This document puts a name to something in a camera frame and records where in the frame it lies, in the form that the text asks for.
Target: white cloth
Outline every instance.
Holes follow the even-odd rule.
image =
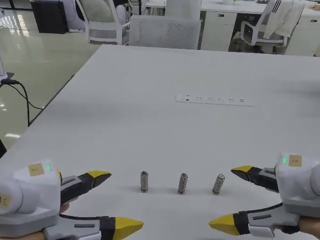
[[[273,33],[290,38],[304,5],[301,0],[275,0],[263,38],[269,39]]]
[[[118,16],[121,25],[126,24],[126,8],[123,5],[118,5],[115,8],[116,14]]]

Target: drawer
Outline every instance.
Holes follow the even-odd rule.
[[[297,29],[320,30],[320,18],[302,16],[296,26]]]
[[[208,24],[219,24],[219,25],[235,25],[237,13],[235,12],[218,12],[218,11],[207,11],[205,18],[205,25]]]

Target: power strip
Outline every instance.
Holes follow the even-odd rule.
[[[214,97],[202,95],[182,95],[175,96],[175,101],[179,103],[190,104],[215,104],[215,105],[232,105],[254,107],[255,105],[244,98],[233,97]]]

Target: black trash bin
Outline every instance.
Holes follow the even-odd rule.
[[[68,23],[61,1],[31,1],[31,6],[39,33],[65,34]]]

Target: hand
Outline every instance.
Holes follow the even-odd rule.
[[[300,231],[320,239],[320,218],[302,216],[299,221]]]
[[[60,213],[63,213],[65,211],[67,211],[68,208],[69,208],[69,204],[62,205],[60,207]],[[12,238],[0,237],[0,240],[12,240]],[[45,235],[43,234],[42,231],[37,231],[37,232],[31,233],[31,234],[26,235],[26,236],[21,236],[21,237],[14,238],[14,240],[46,240],[46,237],[45,237]]]

